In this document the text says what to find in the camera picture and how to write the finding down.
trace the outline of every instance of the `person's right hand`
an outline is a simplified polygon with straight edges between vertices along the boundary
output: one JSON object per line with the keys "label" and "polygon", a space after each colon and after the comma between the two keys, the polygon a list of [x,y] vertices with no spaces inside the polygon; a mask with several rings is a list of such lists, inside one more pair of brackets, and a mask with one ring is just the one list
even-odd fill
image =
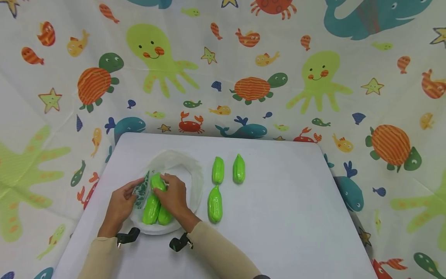
{"label": "person's right hand", "polygon": [[165,192],[158,188],[153,189],[161,205],[173,216],[189,210],[186,203],[186,185],[184,182],[178,177],[167,173],[160,175],[160,177],[168,184]]}

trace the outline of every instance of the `red crab print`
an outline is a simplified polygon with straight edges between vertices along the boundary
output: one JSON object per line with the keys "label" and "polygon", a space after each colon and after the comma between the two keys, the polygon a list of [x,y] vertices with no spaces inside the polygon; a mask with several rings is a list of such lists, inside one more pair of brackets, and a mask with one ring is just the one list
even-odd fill
{"label": "red crab print", "polygon": [[99,176],[98,176],[97,172],[93,172],[93,177],[88,180],[88,182],[90,182],[90,183],[93,183],[95,181],[96,181],[96,183],[93,185],[93,187],[91,187],[91,189],[88,192],[88,195],[85,198],[85,200],[82,200],[83,199],[83,195],[85,194],[85,186],[82,186],[82,190],[80,192],[78,192],[78,197],[77,198],[78,198],[78,201],[80,201],[84,205],[84,210],[87,208],[88,202],[90,201],[90,198],[91,198],[91,196],[93,195],[93,192],[96,189],[96,185],[98,185]]}
{"label": "red crab print", "polygon": [[311,129],[309,129],[308,127],[305,127],[302,130],[302,133],[300,133],[300,135],[298,137],[296,137],[295,139],[293,139],[294,142],[320,142],[322,140],[322,136],[321,135],[317,135],[316,133],[313,134],[314,140],[310,137],[303,137],[302,134],[304,133],[308,133],[310,132]]}
{"label": "red crab print", "polygon": [[180,132],[191,132],[191,133],[203,133],[204,130],[201,129],[201,125],[203,125],[203,117],[200,115],[195,116],[195,120],[198,121],[197,122],[193,122],[193,121],[183,121],[184,118],[188,117],[189,113],[184,113],[184,111],[181,112],[181,122],[178,124],[178,126],[180,127],[178,129],[178,131]]}
{"label": "red crab print", "polygon": [[289,12],[288,8],[291,8],[294,14],[297,13],[296,7],[291,4],[292,1],[293,0],[255,0],[251,3],[251,6],[254,6],[251,9],[251,13],[253,13],[255,10],[257,10],[256,16],[259,14],[260,10],[272,15],[281,13],[282,20],[284,20],[286,12],[287,18],[290,19],[291,13]]}

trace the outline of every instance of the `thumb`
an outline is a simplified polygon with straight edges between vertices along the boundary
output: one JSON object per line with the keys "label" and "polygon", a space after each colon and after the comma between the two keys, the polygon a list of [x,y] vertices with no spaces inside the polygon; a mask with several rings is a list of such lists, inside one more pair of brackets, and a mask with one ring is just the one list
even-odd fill
{"label": "thumb", "polygon": [[158,199],[162,199],[163,197],[164,197],[164,195],[165,195],[165,193],[163,192],[163,191],[161,191],[160,189],[158,189],[158,188],[154,188],[153,189],[153,193],[158,197]]}

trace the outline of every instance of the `hand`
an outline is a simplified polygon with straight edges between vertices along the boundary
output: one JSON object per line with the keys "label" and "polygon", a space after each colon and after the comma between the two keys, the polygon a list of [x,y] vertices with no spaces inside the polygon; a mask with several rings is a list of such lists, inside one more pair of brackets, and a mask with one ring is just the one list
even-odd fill
{"label": "hand", "polygon": [[104,222],[98,232],[98,237],[115,237],[122,228],[122,223],[130,216],[136,195],[133,189],[142,183],[144,177],[131,181],[115,190],[111,195]]}
{"label": "hand", "polygon": [[161,178],[169,184],[167,191],[163,192],[154,188],[157,195],[167,211],[177,219],[187,233],[191,233],[195,226],[201,221],[188,207],[186,203],[186,185],[178,177],[165,173]]}

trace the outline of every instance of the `white backdrop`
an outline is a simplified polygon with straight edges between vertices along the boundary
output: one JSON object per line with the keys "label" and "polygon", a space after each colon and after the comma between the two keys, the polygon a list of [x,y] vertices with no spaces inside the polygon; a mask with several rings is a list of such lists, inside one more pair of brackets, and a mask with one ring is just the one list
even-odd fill
{"label": "white backdrop", "polygon": [[375,271],[446,276],[446,3],[258,2],[0,1],[2,279],[50,278],[125,132],[318,142]]}

